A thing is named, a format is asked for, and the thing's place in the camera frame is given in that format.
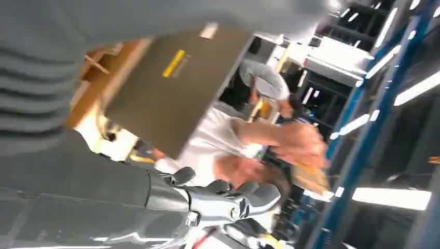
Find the person's hand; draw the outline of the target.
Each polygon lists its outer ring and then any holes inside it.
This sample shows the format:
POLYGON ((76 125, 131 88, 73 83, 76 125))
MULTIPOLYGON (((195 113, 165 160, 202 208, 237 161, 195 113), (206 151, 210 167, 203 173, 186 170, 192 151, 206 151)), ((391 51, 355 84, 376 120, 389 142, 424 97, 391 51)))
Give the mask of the person's hand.
POLYGON ((311 124, 292 122, 278 126, 275 140, 272 151, 286 162, 318 169, 328 166, 327 144, 311 124))

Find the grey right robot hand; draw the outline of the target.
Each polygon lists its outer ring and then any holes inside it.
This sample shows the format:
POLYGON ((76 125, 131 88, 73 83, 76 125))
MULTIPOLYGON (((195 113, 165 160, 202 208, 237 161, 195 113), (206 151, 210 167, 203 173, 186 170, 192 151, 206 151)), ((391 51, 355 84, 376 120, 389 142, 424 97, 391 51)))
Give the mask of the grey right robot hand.
POLYGON ((179 248, 194 228, 269 210, 277 187, 187 187, 175 174, 111 161, 70 130, 59 144, 1 156, 1 248, 179 248))

